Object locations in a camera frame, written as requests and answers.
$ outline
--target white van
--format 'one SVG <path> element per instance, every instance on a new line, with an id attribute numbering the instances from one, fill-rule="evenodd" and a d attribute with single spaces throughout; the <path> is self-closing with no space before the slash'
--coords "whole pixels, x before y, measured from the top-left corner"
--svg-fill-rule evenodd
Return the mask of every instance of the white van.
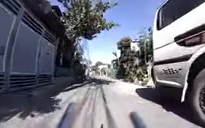
<path id="1" fill-rule="evenodd" d="M 152 76 L 157 86 L 182 88 L 205 124 L 205 0 L 169 0 L 153 28 Z"/>

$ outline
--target foliage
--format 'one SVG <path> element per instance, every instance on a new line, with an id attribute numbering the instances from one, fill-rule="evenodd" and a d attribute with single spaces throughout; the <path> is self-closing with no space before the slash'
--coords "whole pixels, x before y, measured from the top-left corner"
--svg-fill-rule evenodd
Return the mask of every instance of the foliage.
<path id="1" fill-rule="evenodd" d="M 124 50 L 126 48 L 129 48 L 131 45 L 132 39 L 130 37 L 124 37 L 120 41 L 118 41 L 118 49 Z"/>
<path id="2" fill-rule="evenodd" d="M 142 81 L 147 74 L 145 59 L 152 59 L 152 30 L 140 32 L 138 37 L 140 51 L 131 50 L 131 38 L 124 37 L 117 42 L 121 51 L 119 58 L 112 60 L 112 65 L 116 69 L 116 78 L 129 82 Z"/>
<path id="3" fill-rule="evenodd" d="M 66 35 L 74 41 L 85 38 L 92 40 L 96 34 L 103 30 L 109 30 L 118 26 L 113 21 L 107 21 L 104 13 L 117 4 L 92 0 L 58 0 L 62 2 L 66 11 L 64 12 L 64 25 Z"/>
<path id="4" fill-rule="evenodd" d="M 95 66 L 96 66 L 96 67 L 99 67 L 100 65 L 103 65 L 103 63 L 100 62 L 100 61 L 98 61 L 98 62 L 95 63 Z"/>

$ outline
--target utility pole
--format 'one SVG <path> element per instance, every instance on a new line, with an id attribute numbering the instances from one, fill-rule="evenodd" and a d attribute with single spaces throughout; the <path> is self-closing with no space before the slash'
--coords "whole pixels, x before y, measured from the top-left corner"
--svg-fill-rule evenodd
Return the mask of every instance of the utility pole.
<path id="1" fill-rule="evenodd" d="M 147 58 L 147 56 L 146 56 L 146 44 L 147 44 L 147 41 L 148 41 L 148 39 L 146 39 L 145 40 L 145 42 L 144 42 L 144 56 L 145 56 L 145 64 L 147 63 L 147 61 L 146 61 L 146 58 Z"/>

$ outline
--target green tree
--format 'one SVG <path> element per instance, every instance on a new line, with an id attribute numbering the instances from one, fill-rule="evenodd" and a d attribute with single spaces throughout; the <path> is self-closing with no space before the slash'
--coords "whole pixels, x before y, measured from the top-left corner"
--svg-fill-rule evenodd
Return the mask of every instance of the green tree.
<path id="1" fill-rule="evenodd" d="M 92 40 L 101 31 L 119 26 L 117 23 L 107 21 L 104 18 L 104 13 L 117 4 L 111 5 L 109 2 L 103 2 L 102 0 L 58 1 L 61 2 L 65 8 L 65 12 L 63 12 L 61 19 L 66 28 L 64 37 L 67 37 L 65 46 L 58 47 L 58 51 L 67 52 L 64 53 L 63 56 L 69 58 L 70 61 L 83 55 L 83 52 L 79 52 L 78 50 L 80 49 L 77 48 L 78 43 L 81 42 L 82 39 Z"/>

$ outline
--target road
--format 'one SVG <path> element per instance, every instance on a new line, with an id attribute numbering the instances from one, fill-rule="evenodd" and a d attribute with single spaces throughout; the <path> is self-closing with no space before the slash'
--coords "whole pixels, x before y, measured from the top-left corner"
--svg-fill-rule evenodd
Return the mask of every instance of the road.
<path id="1" fill-rule="evenodd" d="M 0 128 L 199 128 L 173 89 L 93 78 L 58 90 L 0 96 Z"/>

